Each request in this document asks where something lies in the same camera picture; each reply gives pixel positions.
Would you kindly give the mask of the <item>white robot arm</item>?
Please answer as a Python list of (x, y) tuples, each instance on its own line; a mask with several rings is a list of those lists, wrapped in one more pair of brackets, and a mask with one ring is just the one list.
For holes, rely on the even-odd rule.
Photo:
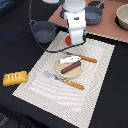
[(80, 44), (86, 28), (85, 0), (42, 0), (45, 3), (61, 5), (63, 17), (68, 24), (68, 30), (73, 45)]

